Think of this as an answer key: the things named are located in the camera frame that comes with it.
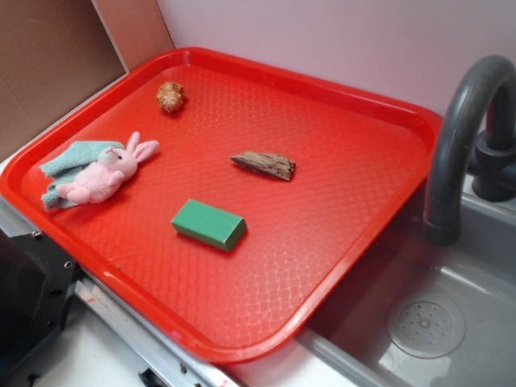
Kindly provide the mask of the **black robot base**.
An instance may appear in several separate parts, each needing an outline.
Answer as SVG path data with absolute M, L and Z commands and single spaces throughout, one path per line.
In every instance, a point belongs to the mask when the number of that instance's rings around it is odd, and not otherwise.
M 1 383 L 65 328 L 76 261 L 47 235 L 1 233 Z

